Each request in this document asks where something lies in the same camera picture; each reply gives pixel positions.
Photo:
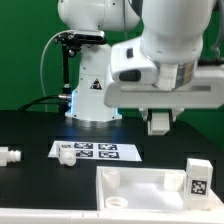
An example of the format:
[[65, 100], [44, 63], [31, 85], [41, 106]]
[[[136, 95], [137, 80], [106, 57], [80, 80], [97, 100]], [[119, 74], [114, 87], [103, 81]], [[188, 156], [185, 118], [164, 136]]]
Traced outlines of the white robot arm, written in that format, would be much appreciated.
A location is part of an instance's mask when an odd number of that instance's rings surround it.
[[66, 118], [106, 124], [137, 109], [161, 128], [186, 109], [224, 105], [224, 66], [199, 64], [216, 2], [58, 0], [82, 55]]

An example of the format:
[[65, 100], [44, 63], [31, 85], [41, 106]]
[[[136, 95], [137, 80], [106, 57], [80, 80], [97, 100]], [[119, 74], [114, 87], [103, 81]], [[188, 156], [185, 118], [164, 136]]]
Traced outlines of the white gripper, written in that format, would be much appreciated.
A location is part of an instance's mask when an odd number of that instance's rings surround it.
[[199, 68], [193, 79], [175, 90], [155, 86], [157, 68], [115, 68], [105, 75], [104, 103], [108, 107], [140, 108], [142, 119], [152, 119], [151, 109], [171, 109], [172, 122], [184, 109], [218, 108], [224, 104], [224, 67]]

